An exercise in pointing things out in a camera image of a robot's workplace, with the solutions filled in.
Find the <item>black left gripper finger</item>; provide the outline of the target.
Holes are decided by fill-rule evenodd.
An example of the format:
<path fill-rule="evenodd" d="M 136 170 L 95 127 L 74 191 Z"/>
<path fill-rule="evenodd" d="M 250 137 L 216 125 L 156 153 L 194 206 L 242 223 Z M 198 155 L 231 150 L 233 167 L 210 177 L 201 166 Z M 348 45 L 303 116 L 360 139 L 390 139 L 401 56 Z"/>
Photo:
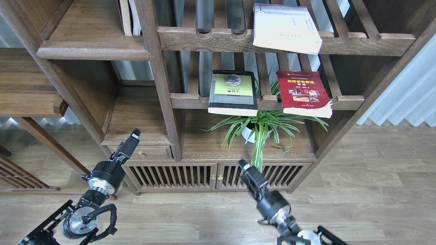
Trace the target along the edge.
<path fill-rule="evenodd" d="M 131 135 L 126 139 L 126 141 L 120 143 L 120 145 L 114 152 L 115 163 L 125 163 L 126 160 L 129 160 L 138 143 L 140 142 L 140 135 L 141 131 L 135 128 Z"/>

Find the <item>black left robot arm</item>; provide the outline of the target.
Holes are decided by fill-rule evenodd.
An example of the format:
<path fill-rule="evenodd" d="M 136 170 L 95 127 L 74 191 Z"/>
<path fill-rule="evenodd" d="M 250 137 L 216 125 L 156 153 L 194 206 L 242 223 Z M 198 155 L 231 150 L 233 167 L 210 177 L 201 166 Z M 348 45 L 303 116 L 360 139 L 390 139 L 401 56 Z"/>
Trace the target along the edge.
<path fill-rule="evenodd" d="M 141 131 L 134 129 L 126 141 L 120 143 L 106 161 L 99 162 L 93 171 L 81 175 L 90 186 L 78 201 L 72 205 L 67 201 L 50 217 L 20 241 L 20 245 L 57 245 L 54 229 L 63 222 L 62 232 L 69 239 L 82 239 L 81 244 L 101 240 L 117 231 L 117 208 L 114 204 L 104 205 L 109 195 L 115 194 L 126 175 L 122 165 L 128 160 L 138 143 Z"/>

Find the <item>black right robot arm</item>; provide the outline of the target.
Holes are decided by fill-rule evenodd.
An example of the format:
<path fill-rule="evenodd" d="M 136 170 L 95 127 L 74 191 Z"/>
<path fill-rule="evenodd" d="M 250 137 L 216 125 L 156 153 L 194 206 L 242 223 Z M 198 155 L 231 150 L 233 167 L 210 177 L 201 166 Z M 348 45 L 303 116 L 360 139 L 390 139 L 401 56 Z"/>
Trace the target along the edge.
<path fill-rule="evenodd" d="M 335 236 L 322 226 L 317 231 L 302 230 L 291 215 L 291 206 L 278 191 L 270 191 L 267 188 L 268 181 L 257 168 L 240 160 L 238 165 L 242 169 L 241 179 L 246 184 L 249 194 L 256 201 L 256 208 L 263 219 L 261 224 L 272 225 L 277 228 L 280 236 L 277 244 L 287 242 L 290 245 L 327 245 L 323 240 L 330 240 L 330 245 L 345 245 L 346 242 Z"/>

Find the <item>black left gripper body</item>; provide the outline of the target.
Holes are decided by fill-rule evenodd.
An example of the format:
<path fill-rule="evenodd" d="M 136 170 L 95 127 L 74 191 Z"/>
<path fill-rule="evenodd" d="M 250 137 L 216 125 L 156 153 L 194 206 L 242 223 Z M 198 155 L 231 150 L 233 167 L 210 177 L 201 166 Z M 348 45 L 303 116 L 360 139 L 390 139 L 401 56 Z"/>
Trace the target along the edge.
<path fill-rule="evenodd" d="M 122 168 L 125 162 L 125 156 L 112 157 L 110 161 L 99 162 L 89 175 L 82 174 L 81 178 L 87 181 L 93 190 L 118 191 L 126 175 Z"/>

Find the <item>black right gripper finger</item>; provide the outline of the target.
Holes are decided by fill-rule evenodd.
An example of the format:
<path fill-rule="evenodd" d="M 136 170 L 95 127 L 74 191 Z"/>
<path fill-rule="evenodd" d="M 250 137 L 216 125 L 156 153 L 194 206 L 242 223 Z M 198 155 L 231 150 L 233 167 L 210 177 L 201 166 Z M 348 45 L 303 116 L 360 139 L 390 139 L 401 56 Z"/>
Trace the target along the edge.
<path fill-rule="evenodd" d="M 261 174 L 256 167 L 251 166 L 249 163 L 246 163 L 245 160 L 240 160 L 238 162 L 238 165 L 243 171 L 241 179 L 247 186 L 249 194 L 254 199 L 263 199 L 263 197 L 265 197 L 265 194 L 268 192 L 268 180 L 266 180 L 263 174 Z"/>

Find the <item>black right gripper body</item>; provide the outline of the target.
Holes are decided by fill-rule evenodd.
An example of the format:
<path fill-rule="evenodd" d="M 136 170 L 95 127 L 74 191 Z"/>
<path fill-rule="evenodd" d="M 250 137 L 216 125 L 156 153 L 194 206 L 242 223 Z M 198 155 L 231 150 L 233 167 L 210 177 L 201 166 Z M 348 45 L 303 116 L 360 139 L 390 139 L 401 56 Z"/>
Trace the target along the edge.
<path fill-rule="evenodd" d="M 260 224 L 291 225 L 291 206 L 278 191 L 269 191 L 266 187 L 251 188 L 250 194 L 256 200 L 257 210 L 261 213 Z"/>

